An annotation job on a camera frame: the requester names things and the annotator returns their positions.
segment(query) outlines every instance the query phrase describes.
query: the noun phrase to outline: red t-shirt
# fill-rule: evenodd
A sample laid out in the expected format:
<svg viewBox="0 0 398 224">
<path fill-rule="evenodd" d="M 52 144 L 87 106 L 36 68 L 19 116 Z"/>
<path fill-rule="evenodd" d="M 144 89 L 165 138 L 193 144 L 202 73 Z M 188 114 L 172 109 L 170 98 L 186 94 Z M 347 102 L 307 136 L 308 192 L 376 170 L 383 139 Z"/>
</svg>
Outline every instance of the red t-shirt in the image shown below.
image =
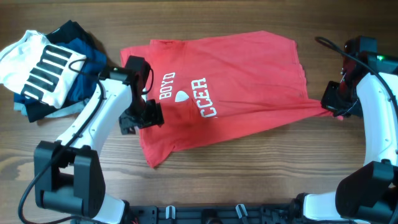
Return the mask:
<svg viewBox="0 0 398 224">
<path fill-rule="evenodd" d="M 296 43 L 265 31 L 200 40 L 152 40 L 121 51 L 154 70 L 148 99 L 164 125 L 140 130 L 151 167 L 173 151 L 240 138 L 311 116 L 329 115 L 308 99 Z"/>
</svg>

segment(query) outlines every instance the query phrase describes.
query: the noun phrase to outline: black and white striped cloth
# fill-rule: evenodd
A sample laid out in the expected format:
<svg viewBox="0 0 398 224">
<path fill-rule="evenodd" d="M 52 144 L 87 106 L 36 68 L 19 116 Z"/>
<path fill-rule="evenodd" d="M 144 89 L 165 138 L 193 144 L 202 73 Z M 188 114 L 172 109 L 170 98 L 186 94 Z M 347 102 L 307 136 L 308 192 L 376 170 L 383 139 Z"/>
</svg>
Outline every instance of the black and white striped cloth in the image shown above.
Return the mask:
<svg viewBox="0 0 398 224">
<path fill-rule="evenodd" d="M 0 52 L 0 83 L 11 91 L 61 108 L 77 72 L 69 69 L 85 55 L 53 45 L 41 33 L 27 30 L 23 38 Z M 72 65 L 80 70 L 84 62 Z"/>
</svg>

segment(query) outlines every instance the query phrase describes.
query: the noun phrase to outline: wooden surface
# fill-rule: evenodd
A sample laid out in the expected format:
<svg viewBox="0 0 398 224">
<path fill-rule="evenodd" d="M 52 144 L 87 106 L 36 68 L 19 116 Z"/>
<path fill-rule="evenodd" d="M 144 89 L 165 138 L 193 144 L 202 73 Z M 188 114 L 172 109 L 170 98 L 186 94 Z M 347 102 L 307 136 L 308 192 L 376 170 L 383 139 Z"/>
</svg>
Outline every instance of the wooden surface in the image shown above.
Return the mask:
<svg viewBox="0 0 398 224">
<path fill-rule="evenodd" d="M 318 100 L 329 80 L 341 78 L 342 59 L 316 44 L 316 35 L 339 45 L 368 35 L 378 39 L 380 52 L 398 52 L 397 1 L 14 2 L 18 4 L 0 4 L 0 49 L 27 29 L 47 33 L 69 19 L 100 40 L 116 63 L 120 49 L 151 39 L 199 39 L 255 30 L 283 35 L 297 41 L 309 97 Z M 33 178 L 34 148 L 40 140 L 56 139 L 75 117 L 29 123 L 12 110 L 12 93 L 3 86 L 0 105 L 0 223 L 19 223 L 16 210 Z M 122 136 L 115 125 L 101 165 L 107 192 L 132 205 L 266 203 L 286 202 L 300 192 L 335 190 L 342 178 L 362 166 L 364 152 L 361 119 L 309 118 L 175 153 L 151 169 L 138 136 Z M 65 216 L 38 209 L 32 196 L 24 211 L 37 222 Z"/>
</svg>

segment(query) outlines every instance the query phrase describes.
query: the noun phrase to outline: black stripe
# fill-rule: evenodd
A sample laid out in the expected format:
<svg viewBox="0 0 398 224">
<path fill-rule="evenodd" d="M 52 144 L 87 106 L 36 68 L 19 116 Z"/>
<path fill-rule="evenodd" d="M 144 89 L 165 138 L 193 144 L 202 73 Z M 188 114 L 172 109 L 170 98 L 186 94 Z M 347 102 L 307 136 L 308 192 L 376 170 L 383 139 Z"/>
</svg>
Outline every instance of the black stripe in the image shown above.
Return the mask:
<svg viewBox="0 0 398 224">
<path fill-rule="evenodd" d="M 52 53 L 55 53 L 57 55 L 61 55 L 63 57 L 66 57 L 66 58 L 70 58 L 72 56 L 72 53 L 67 52 L 66 50 L 62 50 L 61 48 L 51 46 L 51 45 L 47 45 L 47 46 L 44 47 L 43 54 L 46 54 L 47 50 L 51 51 Z"/>
<path fill-rule="evenodd" d="M 26 94 L 25 94 L 26 92 L 31 93 L 32 95 L 37 96 L 37 97 L 39 98 L 39 99 L 38 99 L 39 101 L 42 101 L 42 99 L 43 99 L 44 93 L 43 93 L 42 91 L 40 91 L 40 90 L 38 90 L 38 89 L 36 89 L 36 88 L 30 86 L 30 85 L 27 85 L 27 84 L 24 85 L 24 87 L 23 87 L 23 89 L 22 89 L 22 91 L 21 91 L 21 95 L 24 95 L 24 96 L 27 96 L 27 97 L 31 97 L 31 96 L 29 96 L 29 95 L 26 95 Z"/>
<path fill-rule="evenodd" d="M 49 74 L 45 71 L 42 71 L 40 69 L 37 69 L 37 68 L 33 68 L 32 71 L 30 71 L 30 74 L 37 75 L 40 78 L 44 78 L 45 80 L 48 80 L 48 81 L 54 83 L 54 85 L 57 85 L 58 81 L 59 81 L 59 78 L 56 77 L 55 75 L 51 75 L 51 74 Z"/>
<path fill-rule="evenodd" d="M 59 68 L 59 67 L 57 67 L 55 65 L 51 65 L 49 63 L 45 63 L 45 62 L 43 62 L 41 60 L 36 64 L 36 66 L 38 66 L 41 69 L 47 70 L 49 72 L 53 72 L 53 73 L 55 73 L 57 75 L 61 75 L 62 72 L 63 72 L 62 68 Z"/>
<path fill-rule="evenodd" d="M 45 90 L 47 90 L 49 92 L 54 92 L 55 87 L 57 86 L 57 85 L 51 85 L 49 83 L 46 83 L 45 81 L 40 80 L 40 79 L 38 79 L 36 77 L 33 77 L 32 75 L 29 75 L 29 78 L 27 79 L 27 82 L 30 82 L 31 84 L 34 84 L 35 86 L 43 88 L 43 89 L 45 89 Z"/>
<path fill-rule="evenodd" d="M 41 60 L 44 60 L 44 59 L 49 60 L 49 61 L 54 62 L 54 63 L 57 63 L 57 64 L 59 64 L 61 66 L 65 66 L 68 63 L 67 60 L 64 60 L 62 58 L 58 58 L 58 57 L 56 57 L 54 55 L 50 55 L 50 54 L 47 54 L 47 53 L 42 55 Z"/>
</svg>

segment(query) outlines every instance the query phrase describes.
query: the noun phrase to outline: wooden tabletop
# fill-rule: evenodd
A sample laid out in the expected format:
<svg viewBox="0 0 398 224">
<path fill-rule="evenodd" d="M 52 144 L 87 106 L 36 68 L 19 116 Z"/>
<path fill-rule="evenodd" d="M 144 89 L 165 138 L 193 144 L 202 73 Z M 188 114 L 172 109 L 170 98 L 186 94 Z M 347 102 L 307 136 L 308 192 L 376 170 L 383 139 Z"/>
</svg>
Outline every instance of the wooden tabletop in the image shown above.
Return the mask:
<svg viewBox="0 0 398 224">
<path fill-rule="evenodd" d="M 119 63 L 119 50 L 151 39 L 200 39 L 266 30 L 297 41 L 309 97 L 320 100 L 329 80 L 340 80 L 341 57 L 314 41 L 339 45 L 375 37 L 379 51 L 398 55 L 397 1 L 122 1 L 3 0 L 0 49 L 25 30 L 48 33 L 71 19 L 91 32 Z M 17 205 L 33 178 L 33 151 L 54 141 L 76 116 L 29 123 L 13 111 L 12 93 L 0 87 L 0 223 L 19 223 Z M 106 191 L 132 205 L 287 202 L 301 192 L 335 190 L 364 161 L 363 120 L 308 118 L 245 138 L 172 154 L 157 169 L 143 156 L 138 136 L 115 127 L 101 154 Z M 28 219 L 64 217 L 25 205 Z"/>
</svg>

